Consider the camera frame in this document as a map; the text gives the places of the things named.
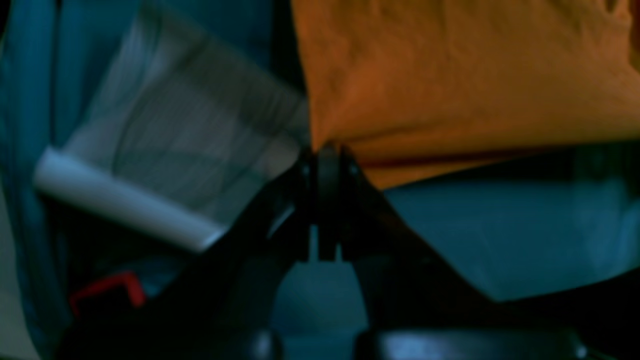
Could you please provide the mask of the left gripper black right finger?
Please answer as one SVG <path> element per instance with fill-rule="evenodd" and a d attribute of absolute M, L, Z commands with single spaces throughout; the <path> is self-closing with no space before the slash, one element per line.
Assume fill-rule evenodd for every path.
<path fill-rule="evenodd" d="M 499 300 L 474 284 L 409 224 L 389 192 L 375 189 L 348 151 L 327 149 L 327 257 L 334 257 L 336 246 L 342 248 L 369 321 L 369 330 L 358 338 L 357 358 L 639 358 L 639 333 L 633 334 L 633 358 L 617 358 L 585 336 L 585 319 L 542 309 L 540 295 Z"/>

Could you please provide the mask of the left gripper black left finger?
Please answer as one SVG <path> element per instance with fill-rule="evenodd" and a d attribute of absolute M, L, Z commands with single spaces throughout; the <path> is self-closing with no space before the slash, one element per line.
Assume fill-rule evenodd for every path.
<path fill-rule="evenodd" d="M 315 163 L 311 151 L 303 151 L 258 192 L 226 234 L 142 307 L 76 321 L 55 358 L 281 359 L 270 316 L 282 280 L 296 262 L 309 259 Z"/>

